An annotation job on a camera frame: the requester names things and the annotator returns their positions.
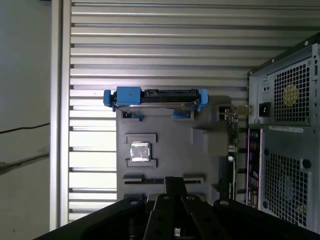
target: corrugated metal wall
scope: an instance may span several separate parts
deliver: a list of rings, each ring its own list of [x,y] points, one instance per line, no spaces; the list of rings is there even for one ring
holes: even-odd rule
[[[247,72],[320,30],[320,2],[69,0],[63,8],[60,224],[116,199],[116,86],[247,102]]]

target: power supply fan grille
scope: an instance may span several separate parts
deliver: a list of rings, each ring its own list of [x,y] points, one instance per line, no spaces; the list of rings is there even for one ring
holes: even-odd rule
[[[274,122],[305,122],[309,117],[310,68],[306,64],[275,75]]]
[[[265,197],[279,218],[307,226],[308,174],[300,161],[271,153],[266,160]]]

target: computer case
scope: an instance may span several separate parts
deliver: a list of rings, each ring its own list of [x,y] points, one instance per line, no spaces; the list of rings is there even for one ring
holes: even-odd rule
[[[246,204],[320,232],[320,33],[249,71]]]

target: label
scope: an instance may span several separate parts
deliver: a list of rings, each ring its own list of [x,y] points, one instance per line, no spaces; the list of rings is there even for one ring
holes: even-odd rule
[[[270,130],[281,131],[281,132],[290,132],[296,134],[302,134],[304,129],[301,127],[291,127],[291,126],[269,126]]]

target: white wall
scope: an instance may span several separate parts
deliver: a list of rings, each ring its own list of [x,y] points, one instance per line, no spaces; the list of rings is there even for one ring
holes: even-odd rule
[[[5,0],[0,7],[0,131],[50,120],[51,3]],[[50,128],[0,135],[0,162],[49,146]],[[0,176],[0,238],[49,231],[49,160]]]

